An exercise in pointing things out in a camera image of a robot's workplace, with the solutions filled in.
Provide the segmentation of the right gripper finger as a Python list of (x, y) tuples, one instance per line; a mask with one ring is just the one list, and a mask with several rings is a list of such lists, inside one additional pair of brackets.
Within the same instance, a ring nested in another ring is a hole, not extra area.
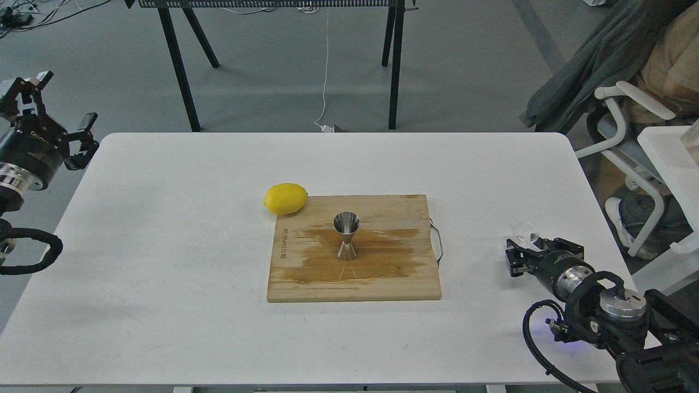
[(509, 274), (517, 278), (529, 273), (539, 278), (538, 267), (544, 257), (544, 239), (539, 238), (525, 247), (518, 245), (514, 239), (505, 241), (505, 258)]
[(566, 239), (554, 238), (554, 239), (538, 239), (538, 247), (545, 252), (555, 252), (555, 251), (566, 251), (573, 254), (579, 259), (584, 259), (584, 247), (577, 243), (572, 243)]

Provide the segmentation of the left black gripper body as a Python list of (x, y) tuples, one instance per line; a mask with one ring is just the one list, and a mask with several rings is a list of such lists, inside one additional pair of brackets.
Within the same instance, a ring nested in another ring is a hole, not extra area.
[(67, 132), (12, 123), (2, 136), (2, 187), (13, 192), (46, 189), (68, 154)]

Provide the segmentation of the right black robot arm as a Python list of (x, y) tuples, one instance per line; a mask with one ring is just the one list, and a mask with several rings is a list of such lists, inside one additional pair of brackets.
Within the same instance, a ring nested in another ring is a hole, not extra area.
[(607, 351), (626, 391), (698, 391), (697, 319), (666, 295), (627, 288), (620, 276), (587, 264), (583, 246), (562, 238), (537, 239), (532, 248), (507, 239), (505, 256), (510, 276), (529, 273), (554, 296), (532, 304), (522, 321), (524, 341), (546, 374), (576, 391), (589, 391), (535, 345), (531, 317), (545, 306), (556, 313), (546, 320), (554, 340), (584, 341)]

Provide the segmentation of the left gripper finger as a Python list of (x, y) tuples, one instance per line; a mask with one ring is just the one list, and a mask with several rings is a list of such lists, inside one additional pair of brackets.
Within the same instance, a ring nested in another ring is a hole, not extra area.
[[(92, 127), (97, 118), (98, 114), (96, 112), (86, 114), (76, 132), (66, 134), (61, 139), (60, 151), (63, 157), (63, 164), (69, 171), (85, 169), (97, 152), (99, 143), (94, 139), (94, 134), (92, 134)], [(80, 143), (79, 149), (75, 154), (72, 154), (70, 150), (71, 142)]]
[(2, 118), (10, 123), (7, 134), (15, 131), (20, 125), (28, 125), (30, 131), (38, 134), (51, 134), (42, 90), (53, 76), (53, 72), (46, 70), (32, 78), (10, 78), (2, 81)]

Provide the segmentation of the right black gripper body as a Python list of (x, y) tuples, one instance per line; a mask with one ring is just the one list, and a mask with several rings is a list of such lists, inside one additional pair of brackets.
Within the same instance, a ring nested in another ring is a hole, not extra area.
[(569, 251), (540, 252), (529, 257), (530, 274), (557, 300), (568, 301), (574, 290), (596, 271)]

